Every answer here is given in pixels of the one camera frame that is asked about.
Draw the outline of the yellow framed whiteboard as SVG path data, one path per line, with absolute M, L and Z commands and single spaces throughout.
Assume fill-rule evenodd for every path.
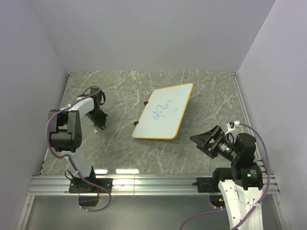
M 135 125 L 135 139 L 174 139 L 186 111 L 193 83 L 156 89 Z

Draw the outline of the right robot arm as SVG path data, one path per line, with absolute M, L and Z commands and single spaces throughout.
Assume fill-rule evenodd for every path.
M 255 162 L 256 138 L 239 133 L 230 140 L 232 131 L 242 125 L 239 121 L 229 122 L 226 132 L 216 125 L 189 139 L 211 159 L 220 155 L 230 161 L 229 168 L 216 168 L 212 176 L 213 189 L 222 194 L 218 207 L 227 212 L 230 228 L 261 230 L 261 205 L 269 186 L 264 185 L 262 171 Z

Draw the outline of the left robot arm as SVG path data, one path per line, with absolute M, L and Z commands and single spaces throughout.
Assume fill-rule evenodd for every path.
M 45 138 L 52 155 L 57 159 L 66 159 L 75 170 L 70 174 L 71 185 L 91 193 L 98 182 L 93 166 L 80 149 L 83 138 L 81 119 L 86 116 L 96 127 L 105 129 L 107 114 L 100 106 L 106 102 L 106 96 L 98 86 L 85 91 L 89 93 L 83 92 L 72 104 L 49 111 Z

